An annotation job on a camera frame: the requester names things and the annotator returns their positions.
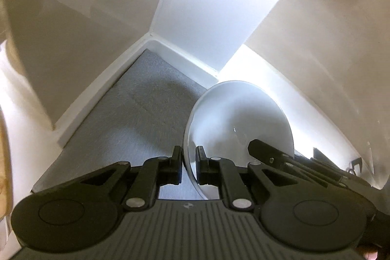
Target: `glossy beige panel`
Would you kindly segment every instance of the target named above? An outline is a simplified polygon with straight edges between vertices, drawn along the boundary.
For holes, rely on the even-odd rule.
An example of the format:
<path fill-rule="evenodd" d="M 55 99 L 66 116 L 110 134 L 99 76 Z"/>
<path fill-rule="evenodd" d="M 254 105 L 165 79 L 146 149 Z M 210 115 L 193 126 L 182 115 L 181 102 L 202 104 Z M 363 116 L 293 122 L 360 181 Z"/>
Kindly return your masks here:
<path fill-rule="evenodd" d="M 55 123 L 149 31 L 159 0 L 3 0 L 27 77 Z"/>
<path fill-rule="evenodd" d="M 280 0 L 246 44 L 390 173 L 390 0 Z"/>

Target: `drying mat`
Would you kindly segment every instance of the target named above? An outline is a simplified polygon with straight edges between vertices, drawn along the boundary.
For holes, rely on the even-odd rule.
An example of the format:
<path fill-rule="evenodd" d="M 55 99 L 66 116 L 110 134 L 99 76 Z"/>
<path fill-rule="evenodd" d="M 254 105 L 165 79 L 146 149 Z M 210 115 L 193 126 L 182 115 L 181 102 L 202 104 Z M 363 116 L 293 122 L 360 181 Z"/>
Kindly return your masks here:
<path fill-rule="evenodd" d="M 205 91 L 146 50 L 85 118 L 33 192 L 118 161 L 138 166 L 170 157 L 174 146 L 183 144 L 192 107 Z M 162 186 L 159 198 L 201 199 L 184 168 L 182 183 Z"/>

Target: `metal rivet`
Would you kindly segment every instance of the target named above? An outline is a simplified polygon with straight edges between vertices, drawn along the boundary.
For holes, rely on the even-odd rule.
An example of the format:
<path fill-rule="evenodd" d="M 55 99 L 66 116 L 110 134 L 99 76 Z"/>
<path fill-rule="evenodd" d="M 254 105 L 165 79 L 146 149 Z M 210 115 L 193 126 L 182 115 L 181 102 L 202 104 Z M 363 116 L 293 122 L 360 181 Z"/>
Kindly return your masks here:
<path fill-rule="evenodd" d="M 140 197 L 132 197 L 132 198 L 129 198 L 128 200 L 126 200 L 126 205 L 128 207 L 138 208 L 138 207 L 144 206 L 145 201 Z"/>
<path fill-rule="evenodd" d="M 252 202 L 250 200 L 247 200 L 246 198 L 238 198 L 234 200 L 232 204 L 235 208 L 239 209 L 245 209 L 252 206 Z"/>

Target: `gray mat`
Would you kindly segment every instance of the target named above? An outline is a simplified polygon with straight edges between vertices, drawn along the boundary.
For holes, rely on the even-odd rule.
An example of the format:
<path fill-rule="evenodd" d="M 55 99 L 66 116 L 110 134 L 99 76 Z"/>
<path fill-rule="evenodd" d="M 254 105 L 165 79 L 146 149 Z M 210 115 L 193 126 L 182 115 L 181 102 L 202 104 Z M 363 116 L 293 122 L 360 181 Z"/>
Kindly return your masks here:
<path fill-rule="evenodd" d="M 38 192 L 117 161 L 142 165 L 182 145 L 192 107 L 206 89 L 146 50 L 103 96 L 57 160 L 33 187 Z M 182 184 L 160 198 L 198 200 L 183 168 Z"/>

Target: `bolt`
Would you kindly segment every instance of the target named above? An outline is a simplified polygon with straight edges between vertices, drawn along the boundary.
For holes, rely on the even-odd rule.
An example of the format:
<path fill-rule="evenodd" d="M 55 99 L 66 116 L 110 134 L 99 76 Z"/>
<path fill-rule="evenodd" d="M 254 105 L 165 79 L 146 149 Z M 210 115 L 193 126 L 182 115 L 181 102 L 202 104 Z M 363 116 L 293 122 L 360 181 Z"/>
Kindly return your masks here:
<path fill-rule="evenodd" d="M 128 200 L 126 200 L 126 205 L 128 207 L 138 208 L 138 207 L 144 206 L 145 201 L 140 197 L 132 197 L 132 198 L 129 198 Z"/>
<path fill-rule="evenodd" d="M 233 206 L 239 209 L 246 209 L 252 206 L 252 202 L 246 198 L 238 198 L 233 201 Z"/>

